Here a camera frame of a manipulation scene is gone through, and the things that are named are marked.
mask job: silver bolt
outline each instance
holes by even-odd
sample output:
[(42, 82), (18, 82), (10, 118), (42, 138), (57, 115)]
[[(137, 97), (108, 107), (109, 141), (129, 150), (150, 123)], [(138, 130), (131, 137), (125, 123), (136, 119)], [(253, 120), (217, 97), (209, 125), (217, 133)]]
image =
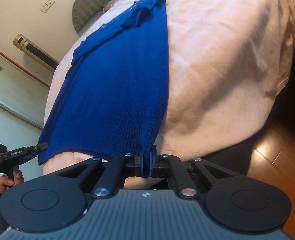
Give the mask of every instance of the silver bolt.
[(110, 192), (106, 188), (97, 188), (96, 190), (93, 191), (93, 194), (98, 197), (105, 197), (109, 193)]
[(185, 188), (185, 189), (182, 189), (181, 193), (184, 196), (193, 197), (196, 194), (196, 190), (192, 188)]

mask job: human hand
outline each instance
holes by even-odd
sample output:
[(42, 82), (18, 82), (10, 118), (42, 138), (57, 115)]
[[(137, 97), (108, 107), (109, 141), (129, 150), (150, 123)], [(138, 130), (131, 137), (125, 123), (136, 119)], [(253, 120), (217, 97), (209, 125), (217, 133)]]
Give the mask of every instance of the human hand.
[(24, 182), (22, 172), (19, 170), (16, 174), (15, 181), (8, 179), (6, 176), (0, 176), (0, 193), (3, 194), (6, 191), (6, 187), (16, 186)]

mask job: blue sweater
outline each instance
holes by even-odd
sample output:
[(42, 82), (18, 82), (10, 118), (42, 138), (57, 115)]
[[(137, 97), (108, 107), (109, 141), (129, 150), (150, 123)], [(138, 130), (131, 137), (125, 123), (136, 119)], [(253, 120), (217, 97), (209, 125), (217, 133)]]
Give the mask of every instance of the blue sweater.
[(64, 151), (106, 160), (140, 151), (149, 176), (168, 94), (165, 0), (140, 0), (74, 51), (39, 139), (49, 144), (39, 164)]

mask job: wooden floor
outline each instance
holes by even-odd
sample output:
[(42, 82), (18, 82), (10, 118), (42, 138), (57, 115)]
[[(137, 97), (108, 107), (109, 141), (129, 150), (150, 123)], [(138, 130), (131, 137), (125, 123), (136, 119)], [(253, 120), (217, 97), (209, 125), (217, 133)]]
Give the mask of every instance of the wooden floor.
[(248, 177), (274, 185), (290, 198), (284, 231), (295, 240), (295, 137), (278, 122), (267, 125), (255, 143)]

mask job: black device housing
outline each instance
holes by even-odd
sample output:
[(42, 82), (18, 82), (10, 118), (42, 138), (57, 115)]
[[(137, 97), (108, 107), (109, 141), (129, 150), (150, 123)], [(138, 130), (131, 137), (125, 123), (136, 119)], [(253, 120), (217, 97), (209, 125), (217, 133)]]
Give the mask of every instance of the black device housing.
[[(182, 239), (179, 234), (192, 231), (205, 237), (199, 239), (289, 239), (281, 229), (291, 203), (278, 188), (202, 159), (183, 164), (176, 156), (158, 155), (155, 146), (151, 162), (151, 176), (167, 179), (168, 189), (122, 189), (126, 178), (141, 176), (140, 158), (130, 154), (109, 162), (91, 158), (13, 187), (0, 199), (0, 214), (13, 228), (1, 239), (61, 239), (72, 233), (73, 239), (141, 239), (126, 233), (137, 223), (149, 234), (153, 225), (163, 224), (167, 234), (173, 230), (170, 238), (160, 233), (144, 239)], [(100, 235), (98, 224), (111, 234)], [(213, 235), (204, 235), (205, 226)]]
[(36, 146), (22, 147), (8, 152), (7, 147), (0, 144), (0, 173), (4, 173), (9, 179), (14, 180), (13, 167), (34, 159), (47, 146), (48, 144), (45, 142)]

